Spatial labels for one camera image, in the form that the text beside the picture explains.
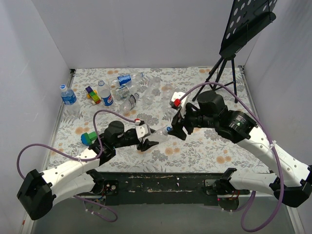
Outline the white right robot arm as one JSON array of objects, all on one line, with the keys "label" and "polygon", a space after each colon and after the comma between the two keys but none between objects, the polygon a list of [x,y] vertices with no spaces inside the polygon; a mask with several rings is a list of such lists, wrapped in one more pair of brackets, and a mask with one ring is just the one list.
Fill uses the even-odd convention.
[{"label": "white right robot arm", "polygon": [[282,203],[297,208],[312,194],[312,167],[298,161],[276,143],[269,142],[264,131],[246,113],[229,110],[221,95],[205,91],[197,97],[198,107],[180,100],[175,92],[171,105],[181,104],[172,120],[169,134],[185,140],[194,128],[212,128],[224,139],[247,150],[263,162],[271,173],[254,174],[228,168],[222,177],[208,187],[210,193],[227,195],[251,190],[273,195]]}]

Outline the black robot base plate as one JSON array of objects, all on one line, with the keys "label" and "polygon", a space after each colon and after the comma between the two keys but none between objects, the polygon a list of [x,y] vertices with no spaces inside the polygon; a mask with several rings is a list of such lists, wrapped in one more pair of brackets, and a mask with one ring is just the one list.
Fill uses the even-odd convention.
[{"label": "black robot base plate", "polygon": [[104,188],[99,194],[84,192],[87,198],[101,197],[107,206],[137,204],[203,204],[217,206],[220,198],[236,203],[247,190],[217,193],[214,183],[221,173],[117,173],[102,172]]}]

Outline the Pocari Sweat plastic bottle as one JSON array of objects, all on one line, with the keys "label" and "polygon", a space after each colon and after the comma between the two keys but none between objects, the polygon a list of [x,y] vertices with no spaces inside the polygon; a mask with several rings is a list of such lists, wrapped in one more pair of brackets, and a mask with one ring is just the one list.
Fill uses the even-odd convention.
[{"label": "Pocari Sweat plastic bottle", "polygon": [[78,103],[78,99],[76,94],[71,89],[64,89],[61,91],[61,98],[66,106],[66,109],[73,114],[78,114],[80,111],[80,105]]}]

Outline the Pocari Sweat cap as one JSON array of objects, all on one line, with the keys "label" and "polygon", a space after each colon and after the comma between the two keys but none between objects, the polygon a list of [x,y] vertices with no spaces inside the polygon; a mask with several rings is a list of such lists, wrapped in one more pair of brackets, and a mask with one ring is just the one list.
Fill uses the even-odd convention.
[{"label": "Pocari Sweat cap", "polygon": [[62,84],[60,86],[60,89],[63,91],[63,92],[66,92],[67,91],[67,86],[65,84]]}]

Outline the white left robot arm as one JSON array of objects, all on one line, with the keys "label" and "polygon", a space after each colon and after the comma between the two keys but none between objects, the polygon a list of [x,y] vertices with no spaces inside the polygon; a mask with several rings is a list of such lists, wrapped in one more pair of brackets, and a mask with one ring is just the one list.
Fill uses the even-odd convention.
[{"label": "white left robot arm", "polygon": [[54,205],[81,193],[98,195],[104,178],[96,168],[116,155],[116,149],[135,145],[140,151],[151,147],[144,139],[154,130],[143,121],[127,131],[120,121],[111,122],[88,148],[74,160],[52,169],[30,171],[18,191],[17,198],[32,220],[45,216]]}]

